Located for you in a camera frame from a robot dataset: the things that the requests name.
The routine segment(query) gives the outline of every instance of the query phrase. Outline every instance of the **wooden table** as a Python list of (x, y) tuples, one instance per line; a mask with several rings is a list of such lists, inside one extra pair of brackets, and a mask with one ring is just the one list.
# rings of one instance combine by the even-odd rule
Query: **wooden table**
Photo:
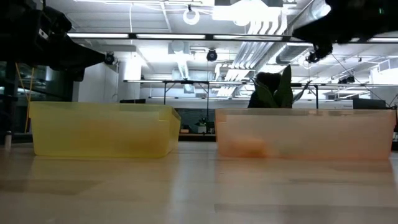
[(218, 157), (182, 142), (163, 159), (0, 156), (0, 223), (397, 224), (384, 162)]

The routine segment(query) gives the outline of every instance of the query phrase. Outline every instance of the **desk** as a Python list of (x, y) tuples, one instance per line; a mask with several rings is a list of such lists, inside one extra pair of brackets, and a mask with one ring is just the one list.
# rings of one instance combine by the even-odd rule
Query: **desk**
[(163, 159), (0, 156), (0, 219), (18, 223), (396, 224), (394, 166), (218, 157), (181, 142)]

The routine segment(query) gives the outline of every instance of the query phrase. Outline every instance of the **plastic bin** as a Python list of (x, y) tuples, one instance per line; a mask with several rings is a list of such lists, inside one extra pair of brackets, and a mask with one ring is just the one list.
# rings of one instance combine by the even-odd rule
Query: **plastic bin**
[(231, 157), (388, 159), (395, 111), (218, 109), (218, 152)]
[(41, 156), (163, 157), (180, 130), (165, 105), (32, 102), (30, 117)]

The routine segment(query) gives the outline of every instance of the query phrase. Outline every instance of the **yellow plastic bin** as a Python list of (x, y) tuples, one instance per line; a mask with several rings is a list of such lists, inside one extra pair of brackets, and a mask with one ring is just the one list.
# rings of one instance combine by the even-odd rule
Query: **yellow plastic bin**
[(34, 151), (41, 156), (163, 157), (177, 148), (171, 106), (32, 102)]
[(231, 157), (388, 159), (395, 111), (218, 109), (218, 152)]

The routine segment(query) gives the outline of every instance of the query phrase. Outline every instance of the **green plant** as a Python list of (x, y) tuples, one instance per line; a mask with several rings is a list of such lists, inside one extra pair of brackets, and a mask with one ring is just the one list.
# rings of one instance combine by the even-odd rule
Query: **green plant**
[(292, 67), (290, 65), (283, 71), (278, 89), (275, 93), (271, 93), (265, 84), (258, 82), (255, 78), (252, 78), (252, 80), (259, 99), (271, 108), (292, 108), (293, 103), (302, 97), (304, 91), (310, 84), (310, 82), (308, 82), (304, 86), (304, 89), (294, 96), (292, 90)]

